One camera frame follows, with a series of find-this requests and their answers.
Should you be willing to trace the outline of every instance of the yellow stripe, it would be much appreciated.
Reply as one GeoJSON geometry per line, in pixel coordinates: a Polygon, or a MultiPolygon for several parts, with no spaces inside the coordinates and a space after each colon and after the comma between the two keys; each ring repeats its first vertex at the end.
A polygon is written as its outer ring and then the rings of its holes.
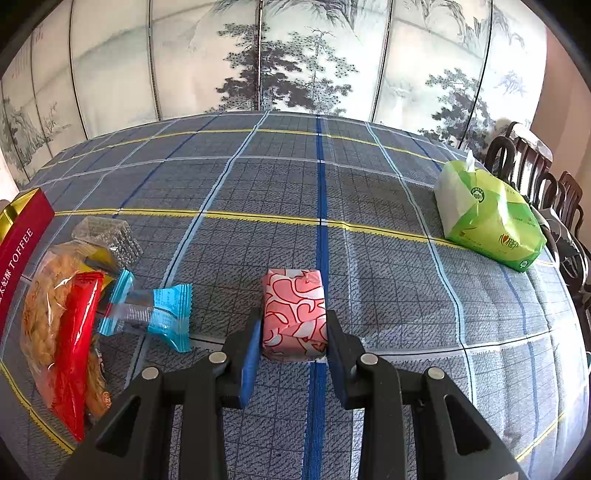
{"type": "MultiPolygon", "coordinates": [[[[584,391],[584,389],[589,385],[589,379],[585,379],[585,381],[581,384],[580,388],[579,388],[579,393],[577,395],[577,398],[579,397],[579,395],[584,391]]],[[[525,450],[523,450],[523,452],[521,452],[519,455],[517,455],[515,457],[515,460],[517,460],[518,462],[522,461],[526,456],[528,456],[533,450],[534,448],[536,448],[540,443],[542,443],[542,441],[558,426],[559,422],[561,422],[562,420],[564,420],[564,418],[566,417],[567,413],[569,412],[569,410],[572,408],[572,406],[574,405],[574,402],[566,407],[562,413],[560,415],[558,415],[558,417],[556,417],[556,419],[533,441],[531,442],[531,444],[525,448],[525,450]]]]}
{"type": "Polygon", "coordinates": [[[317,218],[290,217],[285,215],[265,215],[263,213],[235,213],[210,211],[205,214],[207,218],[224,218],[228,220],[247,220],[248,222],[290,223],[292,225],[319,224],[317,218]]]}
{"type": "Polygon", "coordinates": [[[16,398],[22,404],[22,406],[29,412],[31,419],[33,422],[37,424],[37,426],[49,437],[51,441],[53,441],[58,447],[62,448],[66,453],[72,454],[74,451],[74,447],[70,445],[67,441],[65,441],[55,430],[53,430],[45,421],[37,414],[37,412],[33,409],[31,403],[27,400],[25,395],[22,394],[21,390],[18,388],[16,382],[12,378],[12,375],[6,368],[6,365],[2,361],[0,361],[0,371],[6,377],[8,384],[12,388],[16,398]]]}
{"type": "MultiPolygon", "coordinates": [[[[199,131],[188,130],[186,132],[175,132],[175,133],[171,133],[171,134],[156,135],[154,137],[138,138],[137,140],[128,140],[128,141],[116,143],[113,145],[107,145],[102,148],[97,148],[96,150],[91,150],[87,153],[82,153],[80,155],[74,155],[73,157],[67,158],[66,160],[60,160],[60,161],[54,163],[53,165],[45,165],[45,166],[41,167],[39,170],[43,170],[45,168],[52,168],[55,165],[58,165],[60,163],[64,163],[64,162],[67,162],[70,160],[74,160],[75,158],[83,157],[84,155],[88,155],[89,153],[100,152],[100,151],[105,150],[107,148],[120,147],[121,145],[128,145],[128,144],[132,144],[132,143],[145,142],[146,140],[156,140],[157,138],[175,137],[177,135],[186,135],[186,134],[228,134],[228,133],[238,133],[238,132],[250,132],[251,130],[252,130],[251,128],[238,128],[238,129],[230,129],[230,130],[199,130],[199,131]]],[[[316,135],[318,135],[315,132],[304,132],[304,131],[300,131],[300,130],[275,130],[275,129],[270,129],[270,128],[259,128],[257,131],[263,132],[263,133],[272,133],[272,134],[311,135],[314,137],[316,135]]],[[[320,136],[326,137],[326,138],[338,138],[340,140],[347,140],[350,142],[363,143],[365,145],[373,145],[374,147],[379,147],[379,145],[377,143],[369,142],[367,140],[360,140],[359,138],[343,137],[341,135],[331,135],[331,134],[320,134],[320,136]]],[[[436,158],[426,157],[425,155],[419,155],[418,153],[411,152],[410,150],[405,150],[403,148],[388,147],[387,145],[384,145],[384,148],[387,148],[388,150],[394,150],[396,152],[407,153],[409,155],[413,155],[418,158],[424,158],[425,160],[433,160],[433,161],[435,161],[437,163],[441,163],[441,164],[445,163],[444,161],[437,160],[436,158]]]]}
{"type": "MultiPolygon", "coordinates": [[[[383,235],[383,236],[391,236],[394,238],[399,238],[402,240],[410,240],[413,242],[422,242],[427,243],[429,239],[424,235],[417,235],[415,233],[408,233],[408,232],[398,232],[396,230],[390,230],[387,228],[380,228],[376,226],[368,226],[368,225],[359,225],[357,223],[347,223],[341,222],[339,220],[327,220],[326,223],[328,226],[343,228],[350,232],[359,232],[359,233],[372,233],[374,235],[383,235]]],[[[437,245],[444,245],[446,247],[452,248],[459,248],[462,250],[466,250],[465,247],[454,244],[449,240],[445,240],[444,238],[431,238],[431,240],[437,245]]]]}
{"type": "MultiPolygon", "coordinates": [[[[176,210],[176,209],[89,209],[89,210],[64,210],[56,212],[56,216],[67,215],[148,215],[148,216],[171,216],[171,217],[193,217],[199,213],[199,210],[176,210]]],[[[246,220],[248,222],[268,222],[268,223],[289,223],[292,225],[318,225],[319,219],[293,217],[286,215],[267,215],[265,213],[244,213],[244,212],[220,212],[210,210],[206,212],[207,218],[221,218],[227,220],[246,220]]],[[[387,228],[380,228],[377,226],[360,225],[358,223],[343,222],[341,220],[327,220],[326,224],[329,227],[342,228],[349,232],[370,233],[373,235],[390,236],[402,240],[409,240],[412,242],[427,243],[429,239],[424,235],[416,233],[399,232],[398,230],[390,230],[387,228]]],[[[467,250],[466,247],[455,244],[454,242],[445,238],[432,237],[431,240],[436,245],[444,247],[457,248],[460,250],[467,250]]],[[[554,264],[545,262],[543,260],[536,260],[536,264],[553,267],[554,264]]]]}

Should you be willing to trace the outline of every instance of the pink wrapped box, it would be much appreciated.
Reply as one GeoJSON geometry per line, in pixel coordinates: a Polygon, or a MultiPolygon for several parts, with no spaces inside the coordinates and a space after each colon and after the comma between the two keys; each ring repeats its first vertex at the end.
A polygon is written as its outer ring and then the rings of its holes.
{"type": "Polygon", "coordinates": [[[326,305],[318,270],[271,268],[262,279],[265,356],[314,360],[326,352],[326,305]]]}

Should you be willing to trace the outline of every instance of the chair back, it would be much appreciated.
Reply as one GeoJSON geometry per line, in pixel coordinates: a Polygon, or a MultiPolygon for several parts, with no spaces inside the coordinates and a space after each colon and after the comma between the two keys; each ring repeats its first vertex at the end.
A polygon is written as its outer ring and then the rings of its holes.
{"type": "Polygon", "coordinates": [[[507,137],[496,137],[488,147],[484,166],[495,177],[509,183],[515,166],[515,146],[511,140],[507,137]]]}
{"type": "Polygon", "coordinates": [[[571,230],[573,227],[574,214],[577,211],[581,198],[583,197],[583,189],[566,170],[562,172],[558,183],[564,186],[564,202],[562,203],[560,210],[557,210],[557,213],[560,215],[560,220],[566,225],[566,228],[571,230]]]}
{"type": "Polygon", "coordinates": [[[519,122],[513,122],[505,136],[515,145],[516,152],[515,168],[510,183],[538,208],[545,190],[544,174],[552,166],[552,152],[542,140],[519,122]]]}

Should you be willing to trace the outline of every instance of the blue stripe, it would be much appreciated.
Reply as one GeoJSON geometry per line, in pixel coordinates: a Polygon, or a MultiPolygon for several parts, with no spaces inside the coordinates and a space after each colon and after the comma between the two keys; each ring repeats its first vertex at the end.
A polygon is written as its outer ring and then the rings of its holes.
{"type": "MultiPolygon", "coordinates": [[[[429,157],[429,158],[431,158],[431,155],[429,155],[429,154],[427,153],[427,150],[425,150],[425,149],[424,149],[424,148],[421,146],[421,144],[420,144],[420,143],[417,141],[417,139],[416,139],[416,138],[414,138],[412,135],[411,135],[411,137],[410,137],[410,138],[412,138],[412,139],[413,139],[413,141],[414,141],[414,142],[417,144],[417,147],[421,149],[421,151],[422,151],[422,152],[425,154],[425,156],[426,156],[426,157],[429,157]]],[[[432,158],[431,158],[431,161],[432,161],[432,162],[433,162],[433,164],[436,166],[436,168],[437,168],[439,171],[441,171],[441,167],[439,166],[439,163],[438,163],[438,162],[436,162],[435,160],[433,160],[432,158]]]]}
{"type": "MultiPolygon", "coordinates": [[[[316,117],[316,158],[318,159],[317,214],[319,224],[316,227],[316,268],[320,270],[324,287],[324,301],[328,304],[329,296],[329,232],[322,221],[327,217],[326,165],[322,147],[322,125],[316,117]]],[[[302,464],[302,480],[319,480],[322,466],[322,444],[324,442],[324,394],[326,390],[326,364],[310,364],[310,383],[308,385],[308,412],[306,416],[306,440],[302,464]]]]}
{"type": "Polygon", "coordinates": [[[326,364],[310,364],[308,409],[304,459],[301,480],[318,480],[322,467],[322,443],[324,439],[324,398],[326,396],[326,364]]]}
{"type": "MultiPolygon", "coordinates": [[[[499,265],[499,268],[503,272],[503,276],[505,277],[505,281],[507,282],[507,285],[509,285],[511,292],[513,293],[513,296],[515,297],[515,299],[517,300],[517,303],[519,304],[519,308],[521,309],[521,326],[523,329],[523,334],[527,335],[527,315],[525,314],[525,307],[523,306],[523,303],[521,301],[521,298],[519,297],[519,294],[517,293],[517,290],[515,289],[515,287],[511,283],[511,278],[509,277],[509,275],[507,273],[507,267],[501,267],[499,265]]],[[[531,344],[530,341],[527,342],[527,348],[530,351],[530,360],[531,360],[531,388],[532,388],[533,394],[534,394],[534,414],[535,414],[534,438],[536,439],[538,437],[538,429],[540,428],[540,409],[538,407],[538,383],[535,378],[534,346],[531,344]]],[[[527,472],[527,475],[529,477],[531,477],[532,468],[534,466],[534,459],[535,459],[535,447],[531,451],[530,466],[529,466],[528,472],[527,472]]]]}
{"type": "Polygon", "coordinates": [[[439,280],[441,281],[443,287],[446,289],[447,294],[450,297],[450,300],[452,301],[452,304],[454,306],[454,315],[456,317],[456,326],[457,326],[457,342],[464,350],[466,371],[467,371],[468,380],[469,380],[469,382],[468,382],[469,397],[470,397],[470,401],[476,406],[476,388],[475,388],[476,384],[475,384],[475,379],[474,379],[474,375],[473,375],[472,358],[470,357],[470,355],[467,354],[467,350],[466,350],[466,339],[465,339],[466,326],[465,326],[465,319],[464,319],[464,307],[463,307],[462,302],[460,301],[459,297],[457,296],[456,291],[453,289],[452,284],[449,281],[449,278],[447,278],[447,275],[445,273],[445,269],[443,267],[443,262],[441,261],[441,258],[439,257],[439,252],[437,250],[437,246],[435,245],[435,242],[433,241],[433,237],[431,236],[431,233],[429,232],[427,222],[423,216],[423,213],[422,213],[419,205],[417,204],[417,202],[413,196],[413,193],[408,188],[408,185],[407,185],[406,181],[404,180],[402,173],[400,172],[400,170],[398,169],[396,164],[392,161],[388,152],[386,152],[386,149],[382,145],[382,142],[380,142],[379,138],[372,130],[371,125],[368,122],[365,122],[365,126],[367,127],[369,134],[374,138],[374,141],[378,144],[379,149],[382,151],[382,155],[384,156],[384,158],[386,159],[386,161],[388,162],[388,164],[390,165],[392,170],[394,170],[396,172],[396,175],[398,176],[398,179],[400,181],[400,185],[402,185],[402,189],[404,190],[404,193],[406,194],[408,201],[413,206],[415,214],[417,215],[417,219],[418,219],[418,222],[421,226],[421,230],[423,231],[423,235],[425,235],[429,239],[429,242],[427,243],[427,245],[429,247],[429,253],[431,254],[431,258],[433,259],[433,262],[435,263],[437,275],[439,276],[439,280]]]}
{"type": "Polygon", "coordinates": [[[242,155],[242,152],[244,152],[246,150],[248,144],[251,142],[251,140],[254,137],[254,135],[256,134],[257,130],[263,124],[263,122],[266,120],[266,118],[269,116],[270,113],[271,113],[271,110],[267,110],[267,112],[261,117],[261,119],[253,127],[253,129],[250,131],[250,133],[246,136],[246,138],[244,139],[244,141],[242,142],[240,147],[238,147],[238,150],[236,150],[236,153],[234,153],[234,155],[231,156],[228,159],[228,161],[226,162],[226,165],[224,166],[222,173],[217,178],[216,182],[214,183],[214,185],[213,185],[211,191],[209,192],[209,194],[207,195],[207,197],[204,199],[204,201],[201,205],[201,208],[199,209],[199,213],[193,217],[193,220],[191,220],[189,227],[187,227],[187,230],[185,231],[183,238],[178,243],[177,250],[173,256],[173,260],[171,260],[171,262],[168,264],[166,272],[164,273],[163,285],[161,288],[163,288],[165,286],[169,287],[172,284],[172,282],[174,280],[174,276],[176,275],[178,266],[180,265],[181,260],[183,259],[185,252],[187,251],[187,248],[189,247],[191,241],[193,240],[193,237],[195,236],[195,232],[197,231],[197,229],[201,225],[201,222],[203,221],[204,213],[209,210],[211,204],[215,200],[215,197],[217,196],[217,193],[222,188],[222,185],[223,185],[224,181],[226,180],[226,177],[230,173],[230,170],[232,169],[234,162],[236,161],[236,159],[238,157],[240,157],[240,155],[242,155]]]}
{"type": "MultiPolygon", "coordinates": [[[[203,130],[206,126],[208,126],[211,122],[213,122],[218,115],[214,116],[209,122],[207,122],[205,125],[203,125],[199,130],[197,130],[197,132],[195,132],[193,135],[191,135],[189,138],[187,138],[186,140],[182,141],[177,148],[175,148],[174,150],[172,150],[171,153],[169,153],[166,156],[166,159],[170,158],[171,155],[173,155],[179,148],[181,148],[185,143],[187,143],[189,140],[191,140],[195,135],[197,135],[198,132],[200,132],[201,130],[203,130]]],[[[162,165],[164,165],[164,162],[159,163],[158,165],[156,165],[156,168],[154,168],[150,173],[148,173],[148,176],[144,179],[144,181],[142,181],[142,183],[140,183],[133,192],[131,192],[131,194],[124,200],[124,202],[121,204],[121,206],[119,208],[123,208],[125,205],[127,205],[127,202],[129,202],[131,200],[131,197],[133,197],[136,193],[138,193],[139,189],[141,187],[143,187],[145,185],[145,183],[150,179],[150,177],[152,175],[154,175],[154,173],[156,173],[156,170],[158,170],[162,165]]]]}

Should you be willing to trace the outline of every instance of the plaid tablecloth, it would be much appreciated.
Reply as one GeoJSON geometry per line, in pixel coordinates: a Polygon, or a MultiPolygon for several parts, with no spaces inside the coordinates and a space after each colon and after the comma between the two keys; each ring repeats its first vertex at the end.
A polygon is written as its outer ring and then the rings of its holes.
{"type": "MultiPolygon", "coordinates": [[[[587,422],[579,324],[546,252],[520,274],[442,240],[432,185],[464,156],[380,125],[279,112],[116,132],[63,151],[33,179],[57,215],[25,273],[84,216],[104,215],[127,220],[141,243],[133,271],[143,288],[193,283],[191,353],[130,333],[101,339],[117,394],[147,365],[169,371],[219,349],[260,305],[267,268],[318,268],[345,331],[400,368],[442,367],[524,471],[550,479],[587,422]]],[[[76,443],[20,352],[25,287],[0,346],[0,435],[45,480],[76,443]]],[[[224,417],[232,479],[356,478],[363,412],[341,408],[325,363],[262,359],[248,407],[224,417]]],[[[407,438],[412,478],[410,429],[407,438]]]]}

